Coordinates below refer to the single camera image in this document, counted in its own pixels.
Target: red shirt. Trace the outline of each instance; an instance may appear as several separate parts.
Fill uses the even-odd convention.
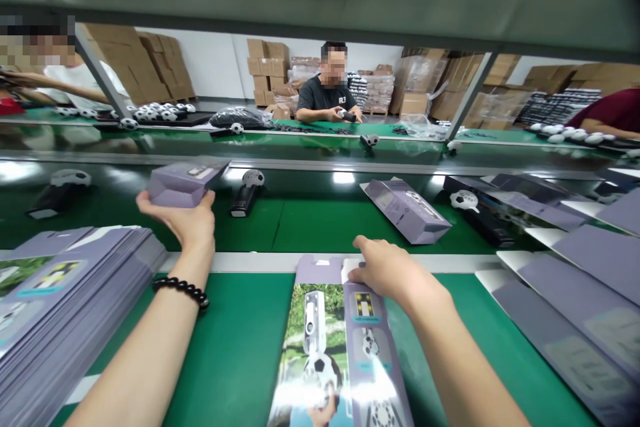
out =
[[[626,89],[607,95],[578,112],[566,126],[580,128],[583,120],[588,118],[609,127],[640,133],[640,89]]]

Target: white shirt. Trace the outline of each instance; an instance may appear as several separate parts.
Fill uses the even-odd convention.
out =
[[[120,79],[115,74],[113,69],[108,66],[103,61],[100,62],[102,64],[102,68],[107,72],[109,79],[111,80],[115,89],[121,95],[124,95],[127,98],[129,94],[125,90],[120,82]],[[102,89],[98,86],[98,83],[93,78],[93,75],[89,71],[88,66],[86,64],[78,65],[76,67],[65,67],[64,65],[48,65],[45,67],[43,73],[54,80],[60,81],[62,83],[68,83],[69,85],[73,85],[75,87],[86,88],[91,90],[97,90],[102,92]],[[111,106],[105,103],[99,103],[93,100],[85,99],[84,97],[78,97],[77,95],[71,95],[70,93],[63,92],[58,89],[52,88],[39,88],[38,91],[44,93],[47,97],[50,97],[52,100],[57,103],[72,103],[78,109],[93,109],[93,110],[110,110]]]

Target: man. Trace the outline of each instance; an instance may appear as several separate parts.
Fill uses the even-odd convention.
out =
[[[640,139],[640,89],[621,90],[582,109],[567,127]]]
[[[109,100],[105,97],[84,60],[69,45],[66,35],[30,35],[27,37],[33,57],[44,58],[47,66],[44,75],[31,72],[0,71],[0,76],[16,83],[12,88],[20,96],[43,105],[72,103],[78,109],[108,110]],[[125,101],[129,94],[120,79],[105,62],[102,67],[107,72],[115,89]]]
[[[341,110],[355,114],[362,123],[362,112],[345,83],[347,46],[344,42],[325,42],[321,49],[320,73],[307,80],[300,90],[295,119],[305,123],[315,121],[343,122]]]

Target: black bead bracelet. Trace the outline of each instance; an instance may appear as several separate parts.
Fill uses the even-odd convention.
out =
[[[195,285],[179,280],[178,277],[162,277],[151,282],[151,288],[154,292],[157,292],[162,287],[171,287],[180,292],[185,292],[200,305],[200,310],[206,310],[209,307],[207,294],[196,288]]]

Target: worker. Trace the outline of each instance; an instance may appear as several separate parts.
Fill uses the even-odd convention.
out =
[[[1,70],[0,76],[16,84],[11,90],[41,105],[73,104],[77,109],[110,110],[109,100],[98,86],[83,58],[68,35],[26,35],[32,58],[44,59],[43,73]],[[105,62],[102,68],[123,100],[129,94],[120,79]]]
[[[180,241],[182,252],[169,277],[203,291],[215,251],[215,218],[211,211],[214,199],[215,194],[210,191],[196,208],[181,209],[153,205],[146,191],[137,197],[140,211],[162,221]],[[349,279],[395,300],[409,316],[449,424],[528,426],[526,417],[466,329],[449,291],[400,247],[363,236],[357,236],[353,246],[362,252],[366,266],[349,272]],[[66,425],[162,425],[198,311],[199,304],[185,292],[158,289],[147,311]],[[323,413],[322,419],[319,414],[316,418],[315,412],[309,415],[314,422],[326,422],[333,409]]]
[[[345,82],[346,44],[325,42],[320,54],[320,73],[307,80],[300,89],[295,119],[305,123],[339,123],[344,122],[339,112],[346,110],[355,115],[358,123],[362,123],[362,111]]]
[[[640,139],[640,89],[626,89],[607,95],[578,112],[566,126],[589,133]]]

